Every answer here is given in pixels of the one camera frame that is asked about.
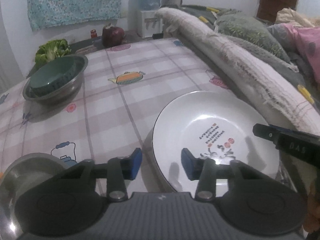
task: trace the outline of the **yellow hanging object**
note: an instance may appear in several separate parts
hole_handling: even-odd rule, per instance
[[[314,99],[311,97],[309,91],[302,85],[298,85],[298,91],[308,100],[312,105],[315,103]]]
[[[204,18],[203,16],[200,16],[200,17],[199,17],[199,20],[203,21],[204,23],[208,23],[208,22],[209,22],[209,21],[208,21],[206,18]]]
[[[212,11],[212,12],[215,12],[215,13],[218,13],[218,12],[219,12],[218,9],[213,8],[213,7],[207,7],[207,10]]]

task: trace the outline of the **checkered tablecloth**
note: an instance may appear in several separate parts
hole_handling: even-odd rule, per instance
[[[0,97],[1,171],[34,152],[70,157],[77,162],[94,159],[95,163],[106,163],[140,147],[142,166],[136,180],[127,183],[128,194],[166,190],[151,144],[161,110],[191,91],[211,90],[226,96],[233,93],[176,39],[127,44],[87,57],[84,83],[67,105],[44,107],[25,101],[22,90],[26,81]],[[109,80],[125,72],[138,72],[143,78],[126,85]],[[70,144],[55,149],[63,142]],[[106,192],[104,180],[97,183],[97,191]]]

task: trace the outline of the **green plastic bowl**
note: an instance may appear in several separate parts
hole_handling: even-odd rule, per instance
[[[41,97],[64,86],[77,74],[77,58],[72,55],[50,61],[30,77],[30,89]]]

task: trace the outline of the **pink fabric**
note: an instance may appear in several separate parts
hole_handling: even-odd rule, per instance
[[[312,66],[315,80],[320,83],[320,27],[295,28],[292,24],[283,24],[292,38],[299,54]]]

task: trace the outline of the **metal bowl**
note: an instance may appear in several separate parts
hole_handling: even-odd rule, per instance
[[[23,233],[14,205],[23,193],[68,168],[46,153],[31,153],[14,161],[0,179],[0,239],[15,240]]]
[[[41,97],[35,95],[34,92],[31,90],[29,79],[25,84],[22,92],[22,95],[25,100],[35,101],[42,105],[55,105],[78,93],[84,80],[84,70],[88,65],[88,59],[86,56],[81,55],[68,55],[65,57],[75,57],[77,72],[76,76],[64,86]]]

